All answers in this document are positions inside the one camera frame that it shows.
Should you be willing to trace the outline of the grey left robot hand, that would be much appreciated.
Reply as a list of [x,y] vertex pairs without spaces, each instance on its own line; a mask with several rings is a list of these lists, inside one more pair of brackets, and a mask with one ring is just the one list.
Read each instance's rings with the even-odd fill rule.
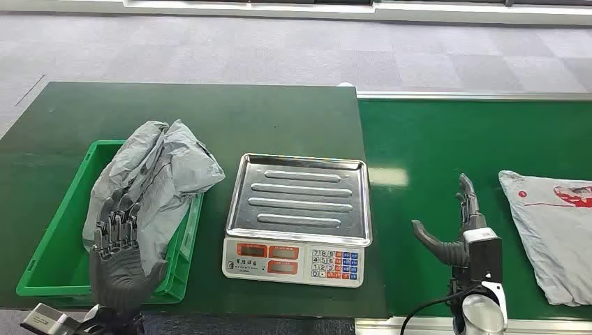
[[89,253],[89,280],[94,301],[118,313],[136,311],[166,276],[168,262],[142,267],[138,242],[140,204],[123,188],[108,197],[97,215]]

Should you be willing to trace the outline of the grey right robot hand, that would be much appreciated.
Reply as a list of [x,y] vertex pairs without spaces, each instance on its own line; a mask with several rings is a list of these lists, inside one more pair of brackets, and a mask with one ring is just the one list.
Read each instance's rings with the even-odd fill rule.
[[413,234],[438,260],[445,265],[468,266],[470,256],[465,246],[464,233],[487,226],[484,215],[480,212],[478,197],[472,181],[464,174],[459,175],[459,192],[455,194],[459,201],[461,226],[458,240],[444,242],[428,233],[419,220],[412,220]]

